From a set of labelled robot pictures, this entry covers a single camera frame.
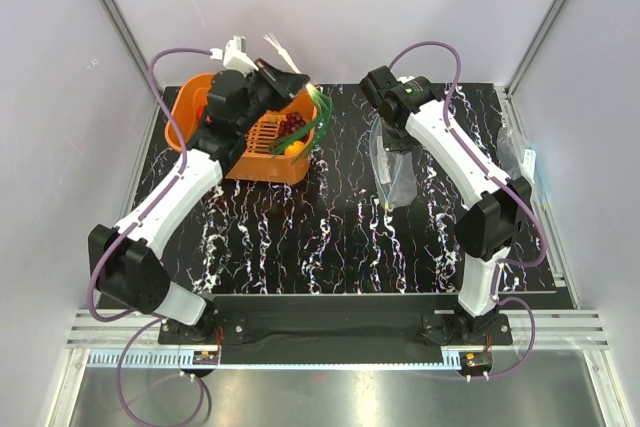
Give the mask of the clear zip top bag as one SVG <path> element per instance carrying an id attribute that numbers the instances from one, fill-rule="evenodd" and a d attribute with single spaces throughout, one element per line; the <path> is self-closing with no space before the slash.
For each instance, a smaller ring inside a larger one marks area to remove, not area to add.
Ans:
<path id="1" fill-rule="evenodd" d="M 417 180 L 411 152 L 387 150 L 383 143 L 383 125 L 374 117 L 369 133 L 369 157 L 378 198 L 385 211 L 408 207 L 417 197 Z"/>

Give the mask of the green spring onion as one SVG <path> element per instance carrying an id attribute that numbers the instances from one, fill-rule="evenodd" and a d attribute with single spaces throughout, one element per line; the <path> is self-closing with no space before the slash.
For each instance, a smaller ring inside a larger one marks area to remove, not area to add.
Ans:
<path id="1" fill-rule="evenodd" d="M 273 157 L 285 154 L 287 148 L 296 141 L 303 141 L 305 136 L 308 136 L 308 139 L 304 143 L 304 147 L 294 155 L 293 161 L 296 162 L 301 158 L 308 157 L 329 130 L 334 111 L 331 98 L 318 85 L 312 82 L 308 82 L 305 85 L 304 91 L 316 108 L 316 116 L 296 132 L 273 141 L 269 146 L 269 153 Z"/>

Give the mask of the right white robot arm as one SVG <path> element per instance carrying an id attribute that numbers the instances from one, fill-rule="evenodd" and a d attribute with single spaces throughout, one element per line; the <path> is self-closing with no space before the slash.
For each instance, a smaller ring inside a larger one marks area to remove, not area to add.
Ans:
<path id="1" fill-rule="evenodd" d="M 378 113 L 391 131 L 419 142 L 445 170 L 466 208 L 454 234 L 464 253 L 464 273 L 445 333 L 466 343 L 486 336 L 498 313 L 498 283 L 511 245 L 524 226 L 530 183 L 515 180 L 481 156 L 426 78 L 397 79 L 383 69 Z"/>

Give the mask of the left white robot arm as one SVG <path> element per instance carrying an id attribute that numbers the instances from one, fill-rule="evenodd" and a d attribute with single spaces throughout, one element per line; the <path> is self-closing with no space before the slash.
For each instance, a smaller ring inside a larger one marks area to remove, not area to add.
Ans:
<path id="1" fill-rule="evenodd" d="M 241 159 L 250 130 L 266 113 L 288 107 L 309 81 L 262 59 L 246 72 L 214 74 L 197 127 L 170 173 L 115 226 L 98 224 L 90 232 L 88 293 L 116 300 L 127 312 L 164 318 L 193 342 L 208 341 L 216 329 L 213 304 L 170 278 L 163 252 L 194 206 Z"/>

